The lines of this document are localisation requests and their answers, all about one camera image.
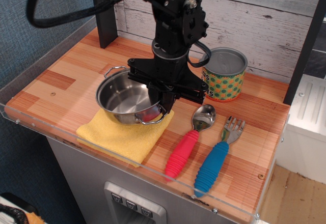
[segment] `blue fork handle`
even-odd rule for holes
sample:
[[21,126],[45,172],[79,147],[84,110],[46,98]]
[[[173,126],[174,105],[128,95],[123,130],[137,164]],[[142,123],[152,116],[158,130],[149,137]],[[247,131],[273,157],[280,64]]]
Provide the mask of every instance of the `blue fork handle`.
[[[215,180],[219,176],[220,170],[224,160],[229,152],[229,145],[227,142],[220,142],[216,144],[212,151],[206,157],[204,163],[199,168],[195,179],[195,188],[202,192],[208,192]],[[195,191],[196,197],[201,197],[201,192]]]

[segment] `black vertical post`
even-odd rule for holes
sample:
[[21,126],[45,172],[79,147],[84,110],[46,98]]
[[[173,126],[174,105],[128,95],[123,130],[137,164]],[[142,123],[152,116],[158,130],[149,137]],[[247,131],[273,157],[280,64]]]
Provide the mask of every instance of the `black vertical post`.
[[294,69],[289,88],[287,90],[287,93],[283,101],[283,103],[285,104],[289,104],[289,105],[292,104],[296,90],[299,86],[306,64],[308,62],[311,50],[314,46],[322,21],[325,17],[325,13],[326,13],[326,0],[319,0],[305,42],[303,44],[302,51],[300,53],[299,59]]
[[[103,0],[93,0],[94,4],[98,4],[101,1]],[[97,14],[96,23],[97,23],[100,47],[106,48],[118,36],[114,8],[112,7],[105,12]]]

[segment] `yellow cloth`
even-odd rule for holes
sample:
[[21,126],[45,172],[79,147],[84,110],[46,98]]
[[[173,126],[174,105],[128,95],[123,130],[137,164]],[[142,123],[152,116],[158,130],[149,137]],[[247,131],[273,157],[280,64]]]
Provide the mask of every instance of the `yellow cloth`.
[[26,213],[27,220],[29,224],[44,224],[44,221],[41,217],[37,216],[34,212]]
[[[170,113],[157,124],[121,125],[111,121],[107,117],[105,110],[101,108],[94,118],[88,124],[80,126],[76,133],[80,138],[86,141],[92,142],[102,148],[141,164],[169,125],[173,114],[174,112],[170,111]],[[135,167],[139,166],[129,160],[109,153],[106,150],[86,143],[85,141],[79,141],[90,148],[120,159]]]

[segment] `metal spoon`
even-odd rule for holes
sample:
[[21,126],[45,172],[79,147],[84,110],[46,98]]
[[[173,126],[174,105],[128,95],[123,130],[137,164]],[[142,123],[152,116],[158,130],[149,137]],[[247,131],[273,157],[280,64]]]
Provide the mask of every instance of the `metal spoon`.
[[194,129],[183,136],[174,151],[169,157],[165,168],[165,174],[171,178],[176,178],[185,164],[198,140],[199,132],[211,127],[216,118],[216,111],[212,105],[201,106],[193,115]]

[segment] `stainless steel pot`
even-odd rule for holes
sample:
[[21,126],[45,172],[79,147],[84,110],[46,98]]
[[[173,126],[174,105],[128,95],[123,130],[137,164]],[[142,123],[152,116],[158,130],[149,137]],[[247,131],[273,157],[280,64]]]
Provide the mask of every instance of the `stainless steel pot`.
[[[124,70],[107,76],[117,68]],[[160,106],[159,101],[151,101],[146,85],[128,78],[129,70],[124,66],[110,68],[96,91],[97,103],[116,123],[150,125],[161,122],[167,112]],[[159,120],[152,121],[161,113]]]

